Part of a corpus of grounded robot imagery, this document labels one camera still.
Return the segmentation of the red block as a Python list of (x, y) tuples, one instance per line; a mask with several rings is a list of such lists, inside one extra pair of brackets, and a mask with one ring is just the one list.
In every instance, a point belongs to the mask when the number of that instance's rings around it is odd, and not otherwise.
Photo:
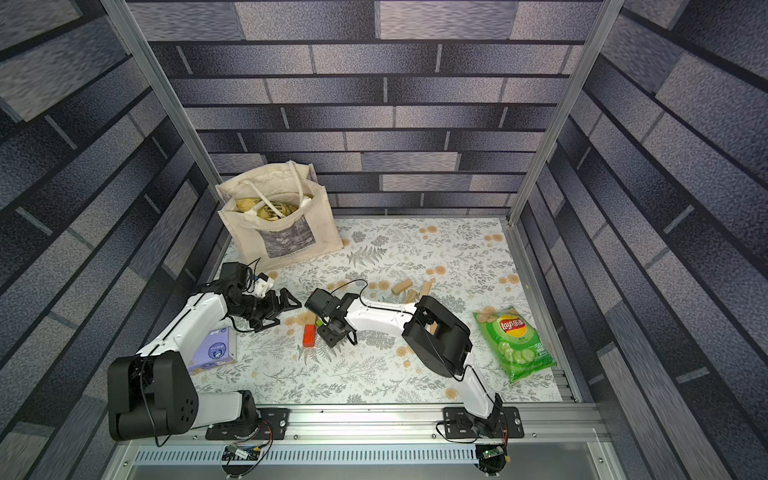
[(316, 345), (316, 325), (305, 325), (302, 344), (305, 348), (313, 348)]

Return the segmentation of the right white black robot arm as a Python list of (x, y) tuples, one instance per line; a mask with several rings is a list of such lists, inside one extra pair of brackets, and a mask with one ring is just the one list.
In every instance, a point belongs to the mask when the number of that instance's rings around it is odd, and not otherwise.
[(379, 332), (406, 341), (424, 366), (454, 380), (471, 428), (477, 435), (494, 438), (507, 432), (501, 395), (487, 385), (475, 368), (470, 329), (427, 295), (404, 304), (367, 302), (359, 294), (339, 298), (316, 289), (305, 307), (322, 322), (318, 335), (330, 348), (343, 340), (358, 343), (360, 332)]

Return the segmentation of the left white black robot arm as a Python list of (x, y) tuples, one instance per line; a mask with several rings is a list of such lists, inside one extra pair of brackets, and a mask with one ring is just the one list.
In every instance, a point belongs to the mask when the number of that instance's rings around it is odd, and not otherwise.
[(259, 432), (262, 418), (250, 391), (200, 393), (188, 364), (220, 322), (242, 318), (248, 332), (259, 333), (300, 306), (288, 289), (274, 290), (272, 279), (252, 264), (223, 264), (218, 278), (190, 296), (154, 339), (109, 366), (111, 438), (160, 440), (198, 428), (210, 439), (245, 439)]

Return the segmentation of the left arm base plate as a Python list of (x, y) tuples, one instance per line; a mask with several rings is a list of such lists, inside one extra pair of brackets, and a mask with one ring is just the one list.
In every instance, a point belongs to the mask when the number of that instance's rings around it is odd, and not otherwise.
[(205, 438), (209, 441), (233, 442), (283, 440), (290, 413), (288, 408), (256, 407), (239, 419), (209, 427)]

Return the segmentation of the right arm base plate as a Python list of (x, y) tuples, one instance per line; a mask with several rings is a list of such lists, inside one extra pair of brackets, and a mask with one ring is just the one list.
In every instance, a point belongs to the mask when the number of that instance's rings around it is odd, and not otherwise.
[(448, 440), (477, 440), (480, 438), (519, 439), (525, 436), (517, 408), (503, 407), (492, 418), (470, 415), (463, 407), (442, 409), (443, 434)]

